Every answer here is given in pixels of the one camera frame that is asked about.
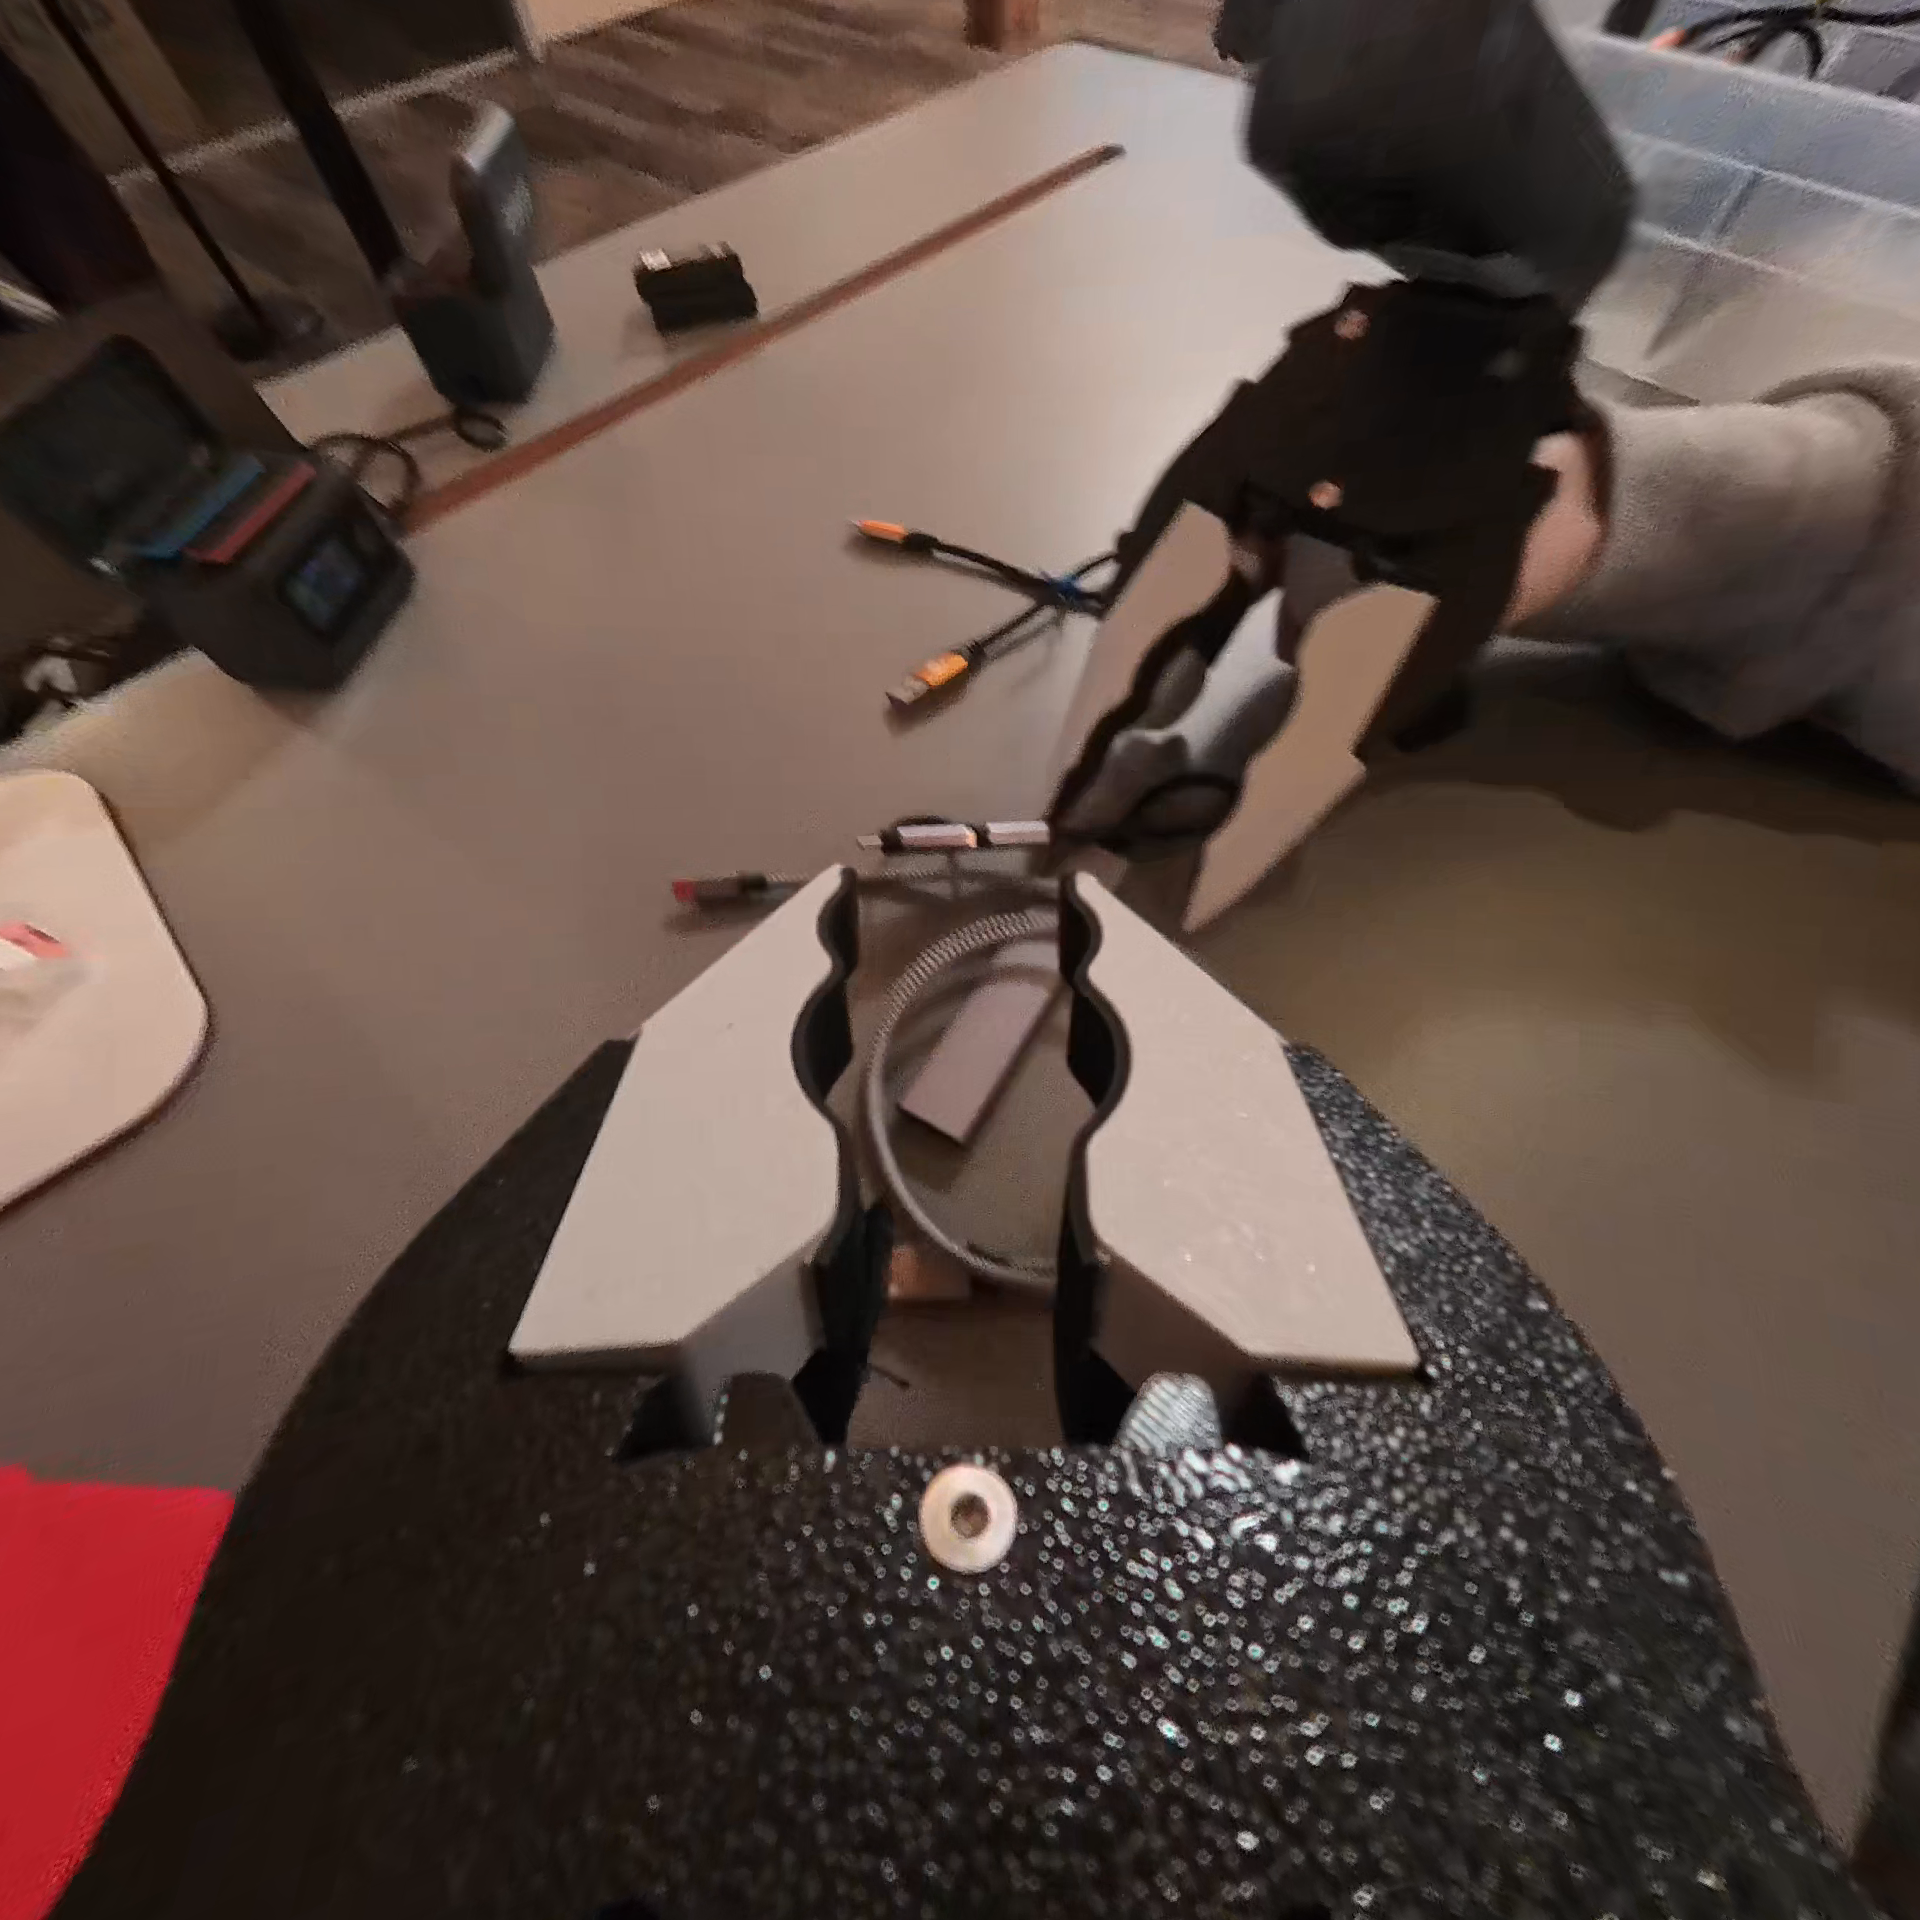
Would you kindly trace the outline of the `black charging case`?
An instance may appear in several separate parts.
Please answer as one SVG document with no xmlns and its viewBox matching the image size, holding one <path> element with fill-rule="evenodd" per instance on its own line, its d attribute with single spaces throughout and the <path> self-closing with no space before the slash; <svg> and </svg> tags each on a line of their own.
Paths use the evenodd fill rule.
<svg viewBox="0 0 1920 1920">
<path fill-rule="evenodd" d="M 452 234 L 384 288 L 430 386 L 461 408 L 529 400 L 556 322 L 537 277 L 537 192 L 521 130 L 486 102 L 448 165 Z"/>
</svg>

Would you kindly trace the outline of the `clear plastic container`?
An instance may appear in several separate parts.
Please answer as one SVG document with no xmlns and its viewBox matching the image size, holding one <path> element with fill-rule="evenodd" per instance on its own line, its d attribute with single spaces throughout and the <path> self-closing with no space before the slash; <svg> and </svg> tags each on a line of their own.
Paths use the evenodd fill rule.
<svg viewBox="0 0 1920 1920">
<path fill-rule="evenodd" d="M 1649 36 L 1608 31 L 1608 4 L 1547 18 L 1612 130 L 1642 226 L 1916 318 L 1916 31 L 1825 29 L 1742 59 L 1744 4 L 1654 4 Z"/>
</svg>

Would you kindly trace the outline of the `person's right forearm grey sleeve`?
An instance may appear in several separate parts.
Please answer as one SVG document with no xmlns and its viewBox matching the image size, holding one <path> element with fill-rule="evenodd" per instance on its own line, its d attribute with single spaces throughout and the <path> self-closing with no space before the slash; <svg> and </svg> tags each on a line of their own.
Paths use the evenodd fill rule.
<svg viewBox="0 0 1920 1920">
<path fill-rule="evenodd" d="M 1521 637 L 1617 650 L 1698 724 L 1836 733 L 1917 787 L 1917 371 L 1860 364 L 1742 402 L 1601 400 L 1608 536 Z"/>
</svg>

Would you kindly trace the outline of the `black stand pole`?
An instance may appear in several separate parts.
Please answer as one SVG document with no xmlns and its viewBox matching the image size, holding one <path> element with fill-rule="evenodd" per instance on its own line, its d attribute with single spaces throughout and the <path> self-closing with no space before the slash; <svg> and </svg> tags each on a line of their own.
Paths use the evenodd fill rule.
<svg viewBox="0 0 1920 1920">
<path fill-rule="evenodd" d="M 369 274 L 377 291 L 390 298 L 394 277 L 408 266 L 409 252 L 317 69 L 308 61 L 292 18 L 280 2 L 234 2 L 232 10 L 326 197 L 369 263 Z"/>
</svg>

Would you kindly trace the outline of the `small clear case pink label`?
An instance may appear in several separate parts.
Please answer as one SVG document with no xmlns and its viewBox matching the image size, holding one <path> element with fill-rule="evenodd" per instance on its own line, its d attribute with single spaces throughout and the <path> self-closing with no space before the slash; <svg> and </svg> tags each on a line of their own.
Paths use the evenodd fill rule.
<svg viewBox="0 0 1920 1920">
<path fill-rule="evenodd" d="M 2 1026 L 6 1031 L 37 1026 L 83 979 L 83 962 L 56 933 L 30 920 L 2 925 Z"/>
</svg>

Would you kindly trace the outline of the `person's right hand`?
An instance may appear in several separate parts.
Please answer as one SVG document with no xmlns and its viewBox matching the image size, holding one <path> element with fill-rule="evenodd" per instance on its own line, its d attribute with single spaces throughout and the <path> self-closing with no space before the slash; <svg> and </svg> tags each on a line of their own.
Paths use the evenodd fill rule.
<svg viewBox="0 0 1920 1920">
<path fill-rule="evenodd" d="M 1610 455 L 1602 422 L 1550 434 L 1529 453 L 1528 463 L 1547 482 L 1547 499 L 1528 528 L 1501 636 L 1528 634 L 1593 573 L 1610 530 Z"/>
</svg>

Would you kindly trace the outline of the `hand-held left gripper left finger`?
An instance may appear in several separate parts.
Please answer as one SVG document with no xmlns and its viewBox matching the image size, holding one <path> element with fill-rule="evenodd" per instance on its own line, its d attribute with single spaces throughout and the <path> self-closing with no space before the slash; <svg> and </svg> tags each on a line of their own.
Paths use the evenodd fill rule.
<svg viewBox="0 0 1920 1920">
<path fill-rule="evenodd" d="M 640 1024 L 508 1355 L 658 1383 L 642 1431 L 712 1435 L 741 1375 L 825 1442 L 868 1374 L 894 1224 L 833 1090 L 852 1062 L 858 876 L 827 867 Z"/>
</svg>

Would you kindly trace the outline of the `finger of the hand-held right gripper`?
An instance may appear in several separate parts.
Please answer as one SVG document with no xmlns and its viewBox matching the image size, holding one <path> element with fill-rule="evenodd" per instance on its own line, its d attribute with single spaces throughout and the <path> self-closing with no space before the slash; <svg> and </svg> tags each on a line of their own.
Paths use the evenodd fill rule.
<svg viewBox="0 0 1920 1920">
<path fill-rule="evenodd" d="M 1185 933 L 1203 933 L 1277 869 L 1362 779 L 1361 743 L 1435 602 L 1373 583 L 1326 603 L 1294 655 L 1294 707 L 1252 756 L 1240 803 L 1192 878 Z"/>
<path fill-rule="evenodd" d="M 1277 738 L 1277 548 L 1181 504 L 1100 619 L 1045 820 L 1058 843 L 1172 856 L 1227 822 Z"/>
</svg>

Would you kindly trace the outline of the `black charger with screen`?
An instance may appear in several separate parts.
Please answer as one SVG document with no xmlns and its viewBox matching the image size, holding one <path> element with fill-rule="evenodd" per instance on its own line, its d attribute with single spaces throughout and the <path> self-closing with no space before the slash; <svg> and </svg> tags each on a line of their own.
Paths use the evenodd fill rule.
<svg viewBox="0 0 1920 1920">
<path fill-rule="evenodd" d="M 416 583 L 344 463 L 214 422 L 126 334 L 4 404 L 2 501 L 10 530 L 253 688 L 346 683 Z"/>
</svg>

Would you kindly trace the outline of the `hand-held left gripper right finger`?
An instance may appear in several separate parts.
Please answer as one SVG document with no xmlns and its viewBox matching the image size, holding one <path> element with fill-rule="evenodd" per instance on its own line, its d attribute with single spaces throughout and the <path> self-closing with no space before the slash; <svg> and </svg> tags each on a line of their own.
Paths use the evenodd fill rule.
<svg viewBox="0 0 1920 1920">
<path fill-rule="evenodd" d="M 1280 1032 L 1101 880 L 1060 894 L 1073 1141 L 1056 1301 L 1122 1381 L 1412 1379 L 1422 1355 Z"/>
</svg>

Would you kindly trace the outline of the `red flat sheet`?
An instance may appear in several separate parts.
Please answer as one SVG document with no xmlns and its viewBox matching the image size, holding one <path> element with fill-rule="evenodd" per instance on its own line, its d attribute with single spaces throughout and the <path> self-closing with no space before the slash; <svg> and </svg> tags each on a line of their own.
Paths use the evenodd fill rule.
<svg viewBox="0 0 1920 1920">
<path fill-rule="evenodd" d="M 106 1824 L 229 1526 L 209 1488 L 2 1469 L 2 1915 L 44 1918 Z"/>
</svg>

